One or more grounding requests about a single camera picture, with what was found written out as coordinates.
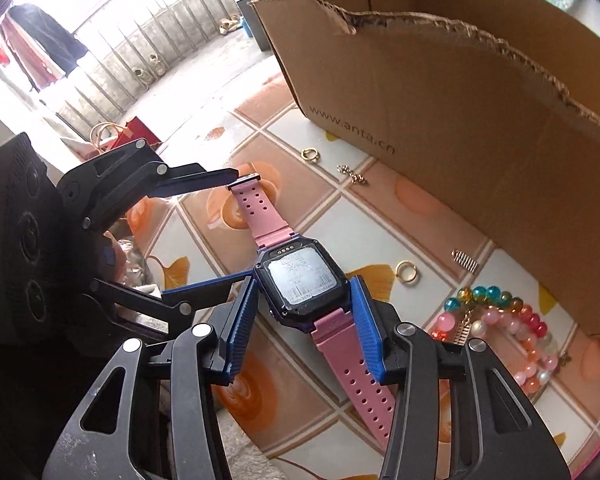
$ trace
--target wall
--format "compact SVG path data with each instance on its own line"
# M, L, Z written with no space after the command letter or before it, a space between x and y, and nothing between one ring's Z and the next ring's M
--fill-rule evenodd
M33 148L50 167L49 177L53 182L80 164L58 133L0 80L0 145L20 132L29 135Z

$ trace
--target small metal ring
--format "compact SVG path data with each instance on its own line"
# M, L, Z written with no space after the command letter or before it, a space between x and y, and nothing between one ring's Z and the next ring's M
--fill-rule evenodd
M315 148L305 148L300 152L300 156L302 160L306 160L307 162L316 162L320 159L320 152Z
M405 278L402 275L402 271L406 267L410 267L412 269L412 271L411 271L410 275ZM416 278L418 277L418 267L416 267L416 264L414 264L413 262L410 262L409 260L403 260L395 266L394 274L400 283L404 283L405 285L408 285L409 283L413 283L416 280Z

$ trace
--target metal spring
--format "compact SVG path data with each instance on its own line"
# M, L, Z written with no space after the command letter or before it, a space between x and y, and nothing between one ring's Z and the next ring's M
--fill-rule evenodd
M464 319L458 325L456 336L454 337L454 343L457 345L463 345L466 340L469 339L469 332L471 331L471 320L469 313L464 315Z
M464 270L475 274L475 271L478 268L478 262L476 262L471 256L460 249L454 249L451 251L451 256L453 256L456 264L461 266Z

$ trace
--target torn cardboard edge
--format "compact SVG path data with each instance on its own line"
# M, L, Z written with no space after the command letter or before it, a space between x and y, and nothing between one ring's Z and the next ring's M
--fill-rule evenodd
M253 0L249 4L256 9L257 4L263 1L270 2L275 0ZM480 30L480 28L475 27L474 25L465 23L461 20L450 20L442 16L434 16L433 14L426 14L424 12L377 12L374 10L366 12L349 12L346 9L330 4L329 2L325 2L324 0L313 1L327 12L333 13L332 16L335 18L335 22L341 25L339 28L341 28L346 34L354 35L358 32L359 28L363 27L389 28L392 25L416 27L431 26L436 28L444 28L450 34L460 34L462 37L467 38L470 41L475 41L475 44L480 44L481 46L493 49L494 52L507 57L513 62L519 63L520 67L524 70L529 70L529 72L539 76L543 81L549 83L549 85L555 89L556 96L566 107L574 108L579 117L591 121L596 126L600 127L599 115L571 98L567 86L558 81L558 79L547 69L535 62L523 52L512 47L506 40L503 40L502 38L496 38L493 34L490 34L484 30ZM282 72L285 75L285 79L289 85L289 88L292 89L293 82L286 75L283 61L278 57L275 48L273 49L273 52L278 59L278 63L280 64ZM294 95L296 104L298 104L302 110L302 107L293 89L292 93Z

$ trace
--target barcode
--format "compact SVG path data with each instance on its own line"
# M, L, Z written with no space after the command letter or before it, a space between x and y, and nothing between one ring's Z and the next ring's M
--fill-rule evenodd
M287 301L293 304L302 303L303 301L306 301L309 298L313 298L314 296L321 294L325 290L329 290L332 286L333 277L330 274L321 274L318 277L318 283L315 283L315 286L309 287L306 286L304 283L300 283L299 285L289 287L289 298L287 298Z

